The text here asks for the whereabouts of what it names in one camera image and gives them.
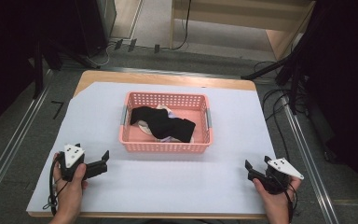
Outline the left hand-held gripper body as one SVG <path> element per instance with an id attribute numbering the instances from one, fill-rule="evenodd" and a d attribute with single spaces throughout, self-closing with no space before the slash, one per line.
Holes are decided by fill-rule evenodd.
<path id="1" fill-rule="evenodd" d="M 62 179 L 71 182 L 79 164 L 85 159 L 85 150 L 75 145 L 65 145 L 60 152 L 58 163 L 62 174 Z"/>

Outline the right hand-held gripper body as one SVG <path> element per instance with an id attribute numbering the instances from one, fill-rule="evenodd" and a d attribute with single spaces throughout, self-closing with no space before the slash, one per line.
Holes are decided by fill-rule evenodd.
<path id="1" fill-rule="evenodd" d="M 304 179 L 304 176 L 286 158 L 272 160 L 267 166 L 265 190 L 270 194 L 286 191 L 292 177 Z"/>

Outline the person's right hand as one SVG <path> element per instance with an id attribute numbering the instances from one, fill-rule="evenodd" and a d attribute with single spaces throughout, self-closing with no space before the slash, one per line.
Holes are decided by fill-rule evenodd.
<path id="1" fill-rule="evenodd" d="M 287 214 L 289 216 L 288 205 L 295 199 L 295 192 L 301 185 L 301 180 L 299 178 L 292 177 L 287 192 L 276 195 L 268 193 L 258 179 L 254 179 L 253 183 L 255 189 L 263 200 L 267 216 L 278 214 Z"/>

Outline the person's left hand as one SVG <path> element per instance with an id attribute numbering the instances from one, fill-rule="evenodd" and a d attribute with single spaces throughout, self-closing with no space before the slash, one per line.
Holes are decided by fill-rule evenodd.
<path id="1" fill-rule="evenodd" d="M 58 194 L 58 211 L 78 212 L 82 203 L 83 190 L 88 183 L 83 180 L 86 173 L 86 165 L 79 164 L 73 180 L 71 182 L 63 181 L 59 163 L 54 165 L 54 181 L 57 186 Z"/>

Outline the pink plastic basket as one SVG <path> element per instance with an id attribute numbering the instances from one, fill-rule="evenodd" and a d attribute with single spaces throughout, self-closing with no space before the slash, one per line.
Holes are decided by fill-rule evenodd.
<path id="1" fill-rule="evenodd" d="M 174 139 L 162 142 L 145 127 L 131 124 L 131 112 L 140 106 L 166 108 L 171 117 L 194 122 L 191 142 L 182 143 Z M 119 140 L 129 152 L 203 153 L 213 142 L 208 97 L 196 93 L 130 91 L 124 101 Z"/>

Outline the white paper sheet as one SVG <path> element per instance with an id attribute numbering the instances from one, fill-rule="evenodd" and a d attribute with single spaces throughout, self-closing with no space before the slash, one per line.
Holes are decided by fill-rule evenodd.
<path id="1" fill-rule="evenodd" d="M 130 153 L 119 126 L 130 91 L 192 93 L 192 87 L 95 82 L 69 103 L 55 144 L 80 144 L 87 161 L 110 154 L 108 170 L 89 180 L 81 212 L 97 216 L 250 217 L 264 212 L 247 178 L 250 162 L 265 169 L 275 155 L 256 91 L 201 88 L 213 142 L 201 154 Z"/>

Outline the black metal stand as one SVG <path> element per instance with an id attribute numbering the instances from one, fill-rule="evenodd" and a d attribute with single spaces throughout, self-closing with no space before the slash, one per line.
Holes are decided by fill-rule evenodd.
<path id="1" fill-rule="evenodd" d="M 41 30 L 36 30 L 34 32 L 34 99 L 44 89 L 43 58 L 45 58 L 50 68 L 60 70 L 62 61 L 58 52 L 63 52 L 86 68 L 100 68 L 100 65 L 86 61 L 72 50 L 48 37 Z"/>
<path id="2" fill-rule="evenodd" d="M 271 46 L 277 57 L 277 62 L 259 71 L 253 72 L 251 75 L 241 76 L 241 79 L 253 80 L 272 70 L 281 68 L 281 71 L 275 78 L 275 82 L 279 86 L 282 86 L 285 85 L 289 79 L 292 79 L 288 103 L 294 114 L 296 114 L 295 103 L 298 83 L 300 80 L 297 60 L 300 57 L 301 51 L 309 42 L 310 35 L 307 33 L 307 29 L 312 16 L 312 11 L 316 4 L 316 0 L 297 1 L 301 1 L 299 18 L 291 22 L 284 30 L 268 30 L 268 38 L 271 41 Z"/>

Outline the black curtain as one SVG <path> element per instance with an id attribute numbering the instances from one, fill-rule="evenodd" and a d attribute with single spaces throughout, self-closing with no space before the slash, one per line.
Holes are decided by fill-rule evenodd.
<path id="1" fill-rule="evenodd" d="M 38 37 L 69 0 L 0 0 L 0 117 L 35 80 Z"/>
<path id="2" fill-rule="evenodd" d="M 316 0 L 310 25 L 306 88 L 333 132 L 325 145 L 358 174 L 358 0 Z"/>

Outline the dark cabinet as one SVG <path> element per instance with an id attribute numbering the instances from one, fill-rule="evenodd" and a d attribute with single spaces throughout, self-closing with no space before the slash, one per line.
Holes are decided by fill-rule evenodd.
<path id="1" fill-rule="evenodd" d="M 117 17 L 115 0 L 75 0 L 75 4 L 85 54 L 94 56 L 107 47 Z"/>

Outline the light wooden shelf unit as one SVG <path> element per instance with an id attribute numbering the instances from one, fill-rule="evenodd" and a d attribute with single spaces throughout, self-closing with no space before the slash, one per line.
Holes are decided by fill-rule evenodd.
<path id="1" fill-rule="evenodd" d="M 287 56 L 300 33 L 307 30 L 316 0 L 170 0 L 170 47 L 175 19 L 264 29 L 277 60 Z"/>

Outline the metal floor rail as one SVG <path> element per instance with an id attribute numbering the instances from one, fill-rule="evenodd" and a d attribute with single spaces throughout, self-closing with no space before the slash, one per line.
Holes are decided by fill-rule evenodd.
<path id="1" fill-rule="evenodd" d="M 222 79 L 235 79 L 240 80 L 240 76 L 232 75 L 219 75 L 219 74 L 205 74 L 194 72 L 181 72 L 181 71 L 166 71 L 166 70 L 154 70 L 154 69 L 140 69 L 140 68 L 125 68 L 125 67 L 112 67 L 107 69 L 90 69 L 82 66 L 64 65 L 63 70 L 71 71 L 97 71 L 97 72 L 119 72 L 119 73 L 137 73 L 137 74 L 156 74 L 156 75 L 168 75 L 168 76 L 183 76 L 183 77 L 206 77 L 206 78 L 222 78 Z"/>
<path id="2" fill-rule="evenodd" d="M 44 87 L 41 93 L 34 98 L 33 89 L 26 89 L 0 118 L 0 185 L 45 102 L 55 77 L 54 70 L 47 70 L 43 75 Z"/>
<path id="3" fill-rule="evenodd" d="M 339 224 L 337 213 L 330 199 L 329 193 L 325 187 L 325 184 L 321 178 L 320 172 L 316 166 L 314 159 L 310 153 L 310 148 L 305 135 L 302 132 L 302 128 L 299 124 L 297 115 L 292 113 L 289 108 L 289 100 L 287 96 L 283 96 L 282 104 L 284 106 L 286 117 L 291 126 L 292 132 L 296 139 L 296 143 L 301 154 L 302 160 L 306 167 L 310 183 L 313 187 L 317 202 L 321 208 L 322 214 L 326 224 Z"/>

